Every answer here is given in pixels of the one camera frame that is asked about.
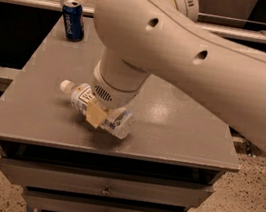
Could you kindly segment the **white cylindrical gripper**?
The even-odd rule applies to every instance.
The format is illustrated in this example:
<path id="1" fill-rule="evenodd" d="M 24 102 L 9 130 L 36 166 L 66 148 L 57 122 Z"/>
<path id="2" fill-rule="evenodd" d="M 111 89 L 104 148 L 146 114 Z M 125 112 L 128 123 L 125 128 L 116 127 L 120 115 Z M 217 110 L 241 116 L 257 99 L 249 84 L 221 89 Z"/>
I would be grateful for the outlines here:
<path id="1" fill-rule="evenodd" d="M 98 101 L 94 98 L 89 100 L 86 121 L 97 128 L 107 118 L 109 112 L 106 107 L 121 108 L 138 95 L 144 84 L 145 73 L 133 71 L 133 69 L 104 72 L 102 61 L 97 64 L 93 73 L 91 89 Z"/>

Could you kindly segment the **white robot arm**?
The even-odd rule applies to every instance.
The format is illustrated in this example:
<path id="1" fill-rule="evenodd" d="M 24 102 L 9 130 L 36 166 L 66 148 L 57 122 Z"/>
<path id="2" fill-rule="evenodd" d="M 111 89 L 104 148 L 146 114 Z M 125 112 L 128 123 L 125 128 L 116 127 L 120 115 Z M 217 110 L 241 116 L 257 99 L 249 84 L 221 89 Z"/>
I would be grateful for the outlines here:
<path id="1" fill-rule="evenodd" d="M 168 81 L 266 152 L 266 53 L 199 26 L 198 0 L 98 0 L 100 103 L 126 106 L 149 75 Z"/>

